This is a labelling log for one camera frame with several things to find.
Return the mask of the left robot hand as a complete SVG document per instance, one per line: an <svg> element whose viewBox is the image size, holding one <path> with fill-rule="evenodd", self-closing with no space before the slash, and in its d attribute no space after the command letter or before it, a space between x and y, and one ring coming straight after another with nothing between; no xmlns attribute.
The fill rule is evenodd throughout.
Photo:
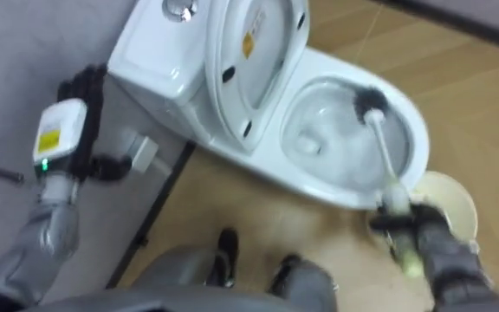
<svg viewBox="0 0 499 312"><path fill-rule="evenodd" d="M105 63L90 64L61 81L55 101L41 114L32 151L38 179L63 175L77 183L87 179L122 180L133 159L96 153L104 105Z"/></svg>

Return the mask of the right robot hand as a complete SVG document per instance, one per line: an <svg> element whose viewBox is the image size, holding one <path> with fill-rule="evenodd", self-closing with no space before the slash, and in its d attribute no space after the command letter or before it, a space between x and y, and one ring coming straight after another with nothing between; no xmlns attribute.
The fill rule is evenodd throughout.
<svg viewBox="0 0 499 312"><path fill-rule="evenodd" d="M411 203L411 212L404 215L381 213L368 222L370 229L376 233L406 234L412 238L415 248L421 237L429 229L450 231L444 214L435 206L427 203Z"/></svg>

